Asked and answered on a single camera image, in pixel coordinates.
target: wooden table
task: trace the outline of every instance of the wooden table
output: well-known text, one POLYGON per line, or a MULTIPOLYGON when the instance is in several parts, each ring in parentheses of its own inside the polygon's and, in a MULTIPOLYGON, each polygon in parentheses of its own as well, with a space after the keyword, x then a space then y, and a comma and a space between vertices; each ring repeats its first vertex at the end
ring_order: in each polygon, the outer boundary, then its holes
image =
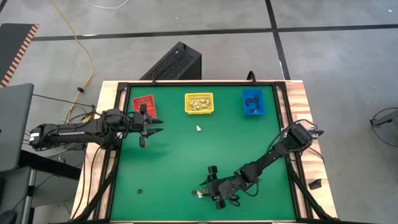
MULTIPOLYGON (((114 108, 115 106, 115 101, 116 101, 116 95, 118 92, 118 84, 119 83, 150 83, 151 81, 105 81, 103 82, 103 85, 101 87, 101 93, 99 94, 99 100, 97 104, 97 111, 105 111, 111 108, 114 108)), ((164 82, 192 82, 191 80, 171 80, 171 81, 157 81, 158 83, 164 83, 164 82)), ((195 82, 251 82, 250 80, 196 80, 195 82)), ((298 119, 307 119, 309 121, 312 121, 312 116, 311 116, 311 111, 310 107, 308 105, 308 100, 307 96, 305 93, 304 89, 304 84, 302 81, 280 81, 280 80, 258 80, 258 82, 284 82, 285 87, 286 87, 286 92, 287 92, 287 98, 289 100, 289 105, 290 105, 290 114, 291 118, 295 121, 298 119)), ((280 110, 282 113, 282 120, 284 122, 284 126, 288 126, 288 114, 287 111, 289 108, 286 109, 284 102, 285 100, 282 97, 282 90, 278 88, 278 96, 279 96, 279 104, 280 104, 280 110)), ((121 97, 119 101, 119 109, 123 110, 124 106, 124 96, 126 94, 126 91, 121 92, 121 97)), ((83 188, 83 174, 80 177, 80 181, 78 184, 78 189, 76 192, 76 197, 75 197, 75 203, 73 205, 73 211, 72 214, 75 213, 75 210, 78 208, 78 204, 81 198, 81 194, 83 192, 83 200, 81 201, 81 205, 76 213, 76 216, 78 216, 83 209, 86 207, 88 198, 93 198, 95 193, 98 190, 99 186, 99 181, 100 181, 100 175, 102 172, 103 168, 103 162, 104 162, 104 154, 105 151, 100 150, 95 158, 95 161, 93 163, 93 158, 94 154, 98 148, 97 144, 90 143, 87 147, 87 153, 86 153, 86 160, 85 160, 85 169, 86 169, 86 174, 85 174, 85 184, 83 188), (92 176, 90 176, 90 169, 91 169, 91 164, 93 164, 93 173, 92 176), (88 195, 89 191, 89 185, 90 185, 90 179, 92 181, 91 184, 91 191, 90 195, 88 195)), ((312 148, 319 153, 321 153, 320 147, 318 145, 318 141, 314 141, 312 144, 312 148)), ((111 156, 109 158, 109 166, 108 166, 108 172, 110 171, 112 164, 113 164, 113 157, 114 157, 114 152, 111 153, 111 156)), ((336 210, 335 206, 333 203, 333 198, 331 196, 330 192, 330 187, 328 183, 328 177, 326 175, 326 170, 325 166, 323 164, 322 159, 316 155, 314 152, 310 150, 304 151, 302 157, 302 165, 303 165, 303 170, 305 173, 305 179, 307 183, 311 183, 312 181, 316 179, 321 179, 322 180, 322 187, 316 190, 310 190, 310 193, 313 195, 313 197, 317 200, 317 202, 323 207, 323 209, 331 216, 336 217, 336 210)), ((297 198, 298 198, 298 205, 300 208, 300 213, 302 218, 306 218, 306 212, 305 212, 305 205, 304 205, 304 200, 302 197, 302 194, 300 193, 299 189, 296 187, 297 191, 297 198)), ((108 190, 104 193, 102 201, 101 201, 101 206, 99 210, 99 217, 98 218, 105 218, 105 213, 106 213, 106 205, 108 202, 108 195, 109 195, 109 188, 108 190)))

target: wooden table frame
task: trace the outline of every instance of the wooden table frame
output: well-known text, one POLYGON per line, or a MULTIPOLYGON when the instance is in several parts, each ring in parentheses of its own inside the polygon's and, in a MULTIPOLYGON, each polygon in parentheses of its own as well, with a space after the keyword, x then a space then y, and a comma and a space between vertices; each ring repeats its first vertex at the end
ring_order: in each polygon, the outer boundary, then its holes
MULTIPOLYGON (((171 84, 197 84, 197 85, 217 85, 223 83, 240 83, 242 85, 250 85, 251 80, 159 80, 156 81, 161 85, 171 85, 171 84)), ((307 96, 305 94, 304 84, 302 81, 281 81, 281 80, 258 80, 258 83, 262 84, 273 84, 275 86, 275 95, 279 100, 275 101, 275 105, 278 111, 279 123, 281 127, 287 127, 289 124, 298 119, 307 119, 312 121, 310 107, 308 105, 307 96)), ((127 93, 127 85, 132 83, 134 85, 150 85, 152 81, 142 80, 142 81, 105 81, 101 87, 101 93, 99 94, 99 100, 97 104, 97 111, 105 111, 111 108, 119 108, 124 111, 128 103, 125 102, 127 93)), ((302 123, 306 128, 310 128, 309 124, 302 123)), ((85 183, 83 184, 83 170, 80 176, 80 181, 78 184, 78 189, 76 192, 75 202, 73 204, 72 216, 75 213, 76 217, 83 211, 83 209, 88 204, 88 199, 92 199, 98 190, 98 187, 104 181, 104 177, 110 172, 114 158, 116 155, 115 151, 105 151, 100 150, 93 161, 95 152, 99 145, 95 143, 89 143, 86 150, 86 158, 84 169, 85 173, 85 183), (90 195, 88 195, 90 180, 92 181, 90 195)), ((312 144, 312 149, 321 153, 318 141, 314 141, 312 144)), ((303 152, 301 159, 297 159, 296 162, 292 162, 294 169, 299 174, 300 178, 304 177, 306 183, 310 183, 316 179, 322 180, 322 187, 316 190, 311 190, 310 193, 316 199, 316 201, 323 207, 332 217, 336 217, 336 210, 333 203, 333 198, 331 196, 330 187, 328 183, 328 178, 326 176, 325 166, 322 159, 316 155, 314 152, 306 150, 303 152)), ((99 206, 96 207, 94 212, 91 214, 92 219, 108 219, 110 217, 110 208, 107 206, 110 200, 113 198, 113 190, 110 188, 114 187, 112 183, 103 194, 99 206)), ((297 200, 294 200, 295 215, 301 218, 310 218, 316 215, 313 211, 308 208, 307 202, 303 199, 303 196, 297 186, 295 186, 296 191, 293 194, 297 200)))

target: black box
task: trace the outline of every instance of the black box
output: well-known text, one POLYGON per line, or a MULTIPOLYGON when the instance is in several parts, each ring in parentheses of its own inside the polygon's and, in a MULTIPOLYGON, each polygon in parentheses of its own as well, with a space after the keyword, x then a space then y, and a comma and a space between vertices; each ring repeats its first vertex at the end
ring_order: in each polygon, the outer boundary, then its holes
POLYGON ((140 80, 201 80, 201 53, 178 42, 140 80))

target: yellow cable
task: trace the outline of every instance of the yellow cable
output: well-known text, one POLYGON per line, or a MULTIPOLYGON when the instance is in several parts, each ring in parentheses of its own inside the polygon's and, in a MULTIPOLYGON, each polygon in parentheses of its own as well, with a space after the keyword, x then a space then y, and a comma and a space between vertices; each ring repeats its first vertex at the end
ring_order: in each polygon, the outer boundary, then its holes
MULTIPOLYGON (((90 53, 88 52, 88 50, 85 48, 85 46, 83 46, 83 44, 81 44, 80 41, 77 39, 76 33, 75 33, 75 31, 73 30, 72 26, 70 25, 68 19, 63 15, 63 13, 61 12, 61 10, 60 10, 60 9, 57 7, 57 5, 54 3, 54 0, 50 0, 50 1, 51 1, 51 4, 54 6, 54 8, 55 8, 55 9, 59 12, 59 14, 62 16, 63 20, 68 24, 68 27, 69 27, 70 31, 72 31, 72 34, 73 34, 73 36, 74 36, 74 38, 75 38, 75 41, 85 50, 85 52, 87 53, 87 56, 88 56, 88 58, 89 58, 89 60, 90 60, 90 65, 91 65, 90 75, 88 76, 87 80, 86 80, 86 81, 83 83, 83 85, 81 86, 81 88, 84 89, 84 87, 88 84, 88 82, 91 80, 91 78, 93 78, 93 72, 94 72, 93 59, 91 58, 91 55, 90 55, 90 53)), ((73 100, 74 103, 76 103, 76 101, 77 101, 77 99, 78 99, 78 97, 79 97, 79 94, 80 94, 80 92, 78 91, 77 94, 76 94, 76 96, 75 96, 75 99, 73 100)), ((69 123, 70 115, 71 115, 71 113, 72 113, 72 109, 73 109, 74 107, 75 107, 75 105, 72 104, 72 106, 70 107, 70 110, 69 110, 69 112, 68 112, 68 114, 67 114, 66 120, 68 121, 68 123, 69 123)))

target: yellow basket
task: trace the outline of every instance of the yellow basket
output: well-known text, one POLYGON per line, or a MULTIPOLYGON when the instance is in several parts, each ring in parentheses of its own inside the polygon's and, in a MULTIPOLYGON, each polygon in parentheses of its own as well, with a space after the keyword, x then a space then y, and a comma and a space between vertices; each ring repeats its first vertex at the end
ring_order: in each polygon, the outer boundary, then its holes
POLYGON ((185 112, 188 114, 211 114, 214 111, 213 93, 186 93, 185 94, 185 112), (202 108, 202 104, 206 104, 209 100, 209 105, 207 108, 202 108), (193 106, 190 104, 191 101, 200 107, 198 110, 194 110, 193 106))

